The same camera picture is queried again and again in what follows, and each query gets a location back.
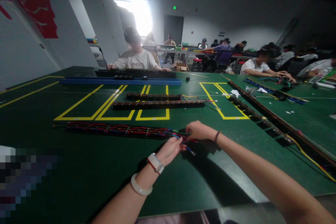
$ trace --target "hand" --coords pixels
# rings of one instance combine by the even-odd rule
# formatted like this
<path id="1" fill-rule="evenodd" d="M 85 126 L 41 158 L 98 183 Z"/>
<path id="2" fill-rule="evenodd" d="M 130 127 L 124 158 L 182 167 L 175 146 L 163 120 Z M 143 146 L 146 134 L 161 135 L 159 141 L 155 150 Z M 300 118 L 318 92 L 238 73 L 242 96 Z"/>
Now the hand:
<path id="1" fill-rule="evenodd" d="M 187 133 L 191 133 L 190 136 L 188 136 L 187 140 L 192 139 L 210 139 L 212 141 L 215 140 L 217 131 L 210 128 L 209 126 L 206 126 L 202 124 L 200 121 L 191 122 L 186 126 Z"/>
<path id="2" fill-rule="evenodd" d="M 271 73 L 271 77 L 281 78 L 287 75 L 286 71 Z"/>
<path id="3" fill-rule="evenodd" d="M 106 65 L 106 69 L 107 69 L 107 70 L 114 69 L 113 64 L 107 64 L 107 65 Z"/>
<path id="4" fill-rule="evenodd" d="M 162 146 L 159 152 L 156 154 L 158 160 L 163 164 L 163 166 L 169 165 L 176 155 L 180 151 L 185 151 L 187 146 L 182 145 L 182 138 L 177 139 L 177 137 L 169 138 L 168 141 Z"/>
<path id="5" fill-rule="evenodd" d="M 296 80 L 291 76 L 291 74 L 286 74 L 286 77 L 289 79 L 290 82 L 296 82 Z"/>

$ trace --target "watch strap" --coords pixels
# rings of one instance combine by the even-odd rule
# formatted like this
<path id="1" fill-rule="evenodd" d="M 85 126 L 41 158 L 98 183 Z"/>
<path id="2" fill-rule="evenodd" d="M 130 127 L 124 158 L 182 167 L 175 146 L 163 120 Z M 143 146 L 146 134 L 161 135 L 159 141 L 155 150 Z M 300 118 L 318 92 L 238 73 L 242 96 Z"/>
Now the watch strap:
<path id="1" fill-rule="evenodd" d="M 157 159 L 157 157 L 155 156 L 155 153 L 152 153 L 148 159 L 147 162 L 150 163 L 150 165 L 153 167 L 154 171 L 156 173 L 161 174 L 163 172 L 163 169 L 165 168 L 161 162 Z"/>

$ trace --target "doorway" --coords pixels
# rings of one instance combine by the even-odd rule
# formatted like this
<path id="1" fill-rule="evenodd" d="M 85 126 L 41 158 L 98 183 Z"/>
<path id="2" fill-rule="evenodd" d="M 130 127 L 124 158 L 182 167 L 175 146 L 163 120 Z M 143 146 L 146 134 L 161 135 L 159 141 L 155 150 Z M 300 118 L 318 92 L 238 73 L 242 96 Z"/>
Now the doorway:
<path id="1" fill-rule="evenodd" d="M 168 39 L 168 35 L 173 35 L 176 45 L 182 44 L 184 17 L 165 15 L 163 18 L 163 37 L 164 41 Z"/>

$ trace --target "bright light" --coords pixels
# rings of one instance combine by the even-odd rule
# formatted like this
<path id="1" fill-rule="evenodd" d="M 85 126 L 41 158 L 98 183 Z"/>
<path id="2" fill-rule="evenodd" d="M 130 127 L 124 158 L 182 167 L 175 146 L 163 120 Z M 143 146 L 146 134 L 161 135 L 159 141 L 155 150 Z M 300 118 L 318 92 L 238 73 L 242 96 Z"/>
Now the bright light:
<path id="1" fill-rule="evenodd" d="M 146 0 L 114 0 L 119 7 L 134 14 L 136 29 L 140 36 L 147 36 L 152 31 L 152 16 Z"/>

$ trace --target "yellow cable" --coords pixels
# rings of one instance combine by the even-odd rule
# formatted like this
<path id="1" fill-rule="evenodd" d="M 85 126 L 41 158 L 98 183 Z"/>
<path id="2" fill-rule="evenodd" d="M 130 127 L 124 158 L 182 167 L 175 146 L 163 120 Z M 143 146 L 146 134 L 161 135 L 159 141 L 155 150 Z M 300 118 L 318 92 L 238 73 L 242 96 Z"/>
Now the yellow cable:
<path id="1" fill-rule="evenodd" d="M 287 137 L 289 137 L 294 143 L 295 143 L 295 145 L 299 148 L 299 150 L 303 153 L 303 155 L 305 155 L 306 156 L 306 158 L 308 158 L 313 164 L 315 164 L 321 171 L 323 171 L 324 172 L 324 174 L 326 174 L 332 181 L 334 181 L 334 182 L 336 182 L 336 180 L 332 177 L 332 176 L 330 176 L 329 175 L 329 173 L 328 172 L 326 172 L 323 168 L 322 168 L 322 166 L 320 166 L 318 163 L 316 163 L 313 159 L 311 159 L 303 150 L 302 150 L 302 148 L 301 148 L 301 146 L 291 137 L 291 136 L 289 136 L 289 135 L 287 135 L 286 134 L 286 136 Z"/>
<path id="2" fill-rule="evenodd" d="M 189 98 L 189 97 L 196 97 L 196 98 L 197 98 L 197 96 L 185 96 L 184 94 L 183 94 L 183 96 L 184 96 L 184 97 L 188 97 L 188 98 Z"/>

